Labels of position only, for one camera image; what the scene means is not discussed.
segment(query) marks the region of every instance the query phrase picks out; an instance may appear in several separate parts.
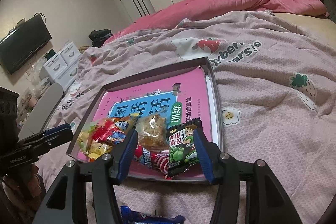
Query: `white nightstand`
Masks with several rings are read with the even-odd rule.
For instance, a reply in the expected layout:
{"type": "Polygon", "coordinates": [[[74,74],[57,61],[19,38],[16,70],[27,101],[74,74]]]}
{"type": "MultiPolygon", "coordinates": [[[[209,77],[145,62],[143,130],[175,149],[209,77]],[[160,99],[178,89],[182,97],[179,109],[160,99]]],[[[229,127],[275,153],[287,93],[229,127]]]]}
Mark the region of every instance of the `white nightstand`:
{"type": "Polygon", "coordinates": [[[59,83],[65,92],[77,76],[80,58],[81,53],[71,42],[43,65],[39,76],[41,79],[48,77],[52,83],[59,83]]]}

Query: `book cover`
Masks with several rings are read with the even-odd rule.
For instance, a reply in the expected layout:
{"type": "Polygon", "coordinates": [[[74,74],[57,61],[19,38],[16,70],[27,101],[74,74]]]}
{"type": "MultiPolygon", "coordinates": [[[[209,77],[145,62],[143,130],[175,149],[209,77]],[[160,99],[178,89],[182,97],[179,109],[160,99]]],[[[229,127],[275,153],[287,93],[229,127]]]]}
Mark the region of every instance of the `book cover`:
{"type": "Polygon", "coordinates": [[[140,113],[144,117],[163,109],[168,111],[167,128],[199,117],[204,134],[212,140],[208,92],[201,67],[166,79],[106,92],[93,120],[131,113],[140,113]]]}

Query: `blue snack wrapper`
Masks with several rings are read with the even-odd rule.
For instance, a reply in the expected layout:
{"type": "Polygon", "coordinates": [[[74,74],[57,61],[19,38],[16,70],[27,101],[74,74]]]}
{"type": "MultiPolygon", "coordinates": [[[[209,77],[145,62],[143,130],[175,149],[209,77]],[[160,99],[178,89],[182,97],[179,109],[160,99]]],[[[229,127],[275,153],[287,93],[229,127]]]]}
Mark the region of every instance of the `blue snack wrapper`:
{"type": "Polygon", "coordinates": [[[185,218],[181,215],[178,215],[175,218],[151,216],[134,212],[127,206],[120,206],[120,210],[123,224],[183,224],[185,221],[185,218]]]}

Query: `black tv screen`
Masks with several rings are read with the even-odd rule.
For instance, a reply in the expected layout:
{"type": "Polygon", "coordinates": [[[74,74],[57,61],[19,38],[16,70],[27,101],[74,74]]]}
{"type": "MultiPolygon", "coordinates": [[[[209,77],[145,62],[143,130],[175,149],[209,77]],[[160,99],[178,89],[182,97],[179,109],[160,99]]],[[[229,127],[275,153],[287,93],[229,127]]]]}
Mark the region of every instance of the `black tv screen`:
{"type": "Polygon", "coordinates": [[[32,17],[0,41],[1,66],[12,74],[50,39],[51,35],[42,17],[40,15],[32,17]]]}

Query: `daisy print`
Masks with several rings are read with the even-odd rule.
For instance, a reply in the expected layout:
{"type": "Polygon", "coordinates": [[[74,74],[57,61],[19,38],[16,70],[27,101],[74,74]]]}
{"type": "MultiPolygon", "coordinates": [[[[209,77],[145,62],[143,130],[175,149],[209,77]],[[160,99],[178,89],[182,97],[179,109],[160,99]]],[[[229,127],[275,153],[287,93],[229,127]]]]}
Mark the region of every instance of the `daisy print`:
{"type": "Polygon", "coordinates": [[[227,107],[222,111],[223,123],[226,126],[240,123],[241,112],[233,107],[227,107]]]}

